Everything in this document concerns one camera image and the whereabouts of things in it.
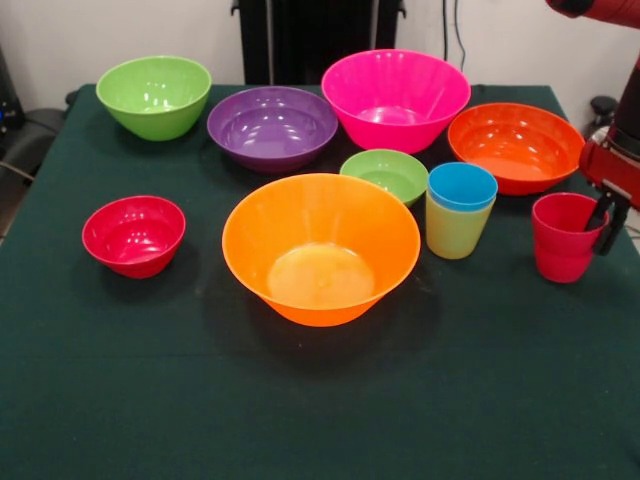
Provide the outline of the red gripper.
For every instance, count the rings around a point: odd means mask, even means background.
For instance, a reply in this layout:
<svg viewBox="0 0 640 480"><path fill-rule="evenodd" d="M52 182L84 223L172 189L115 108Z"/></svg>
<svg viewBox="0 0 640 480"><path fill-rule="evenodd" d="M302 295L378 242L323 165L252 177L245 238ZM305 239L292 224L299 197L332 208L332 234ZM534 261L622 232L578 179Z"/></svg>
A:
<svg viewBox="0 0 640 480"><path fill-rule="evenodd" d="M639 208L639 161L589 141L582 149L579 169L596 187L612 187L629 200L616 200L610 192L604 192L585 225L585 232L601 228L593 253L607 255L624 227L630 205Z"/></svg>

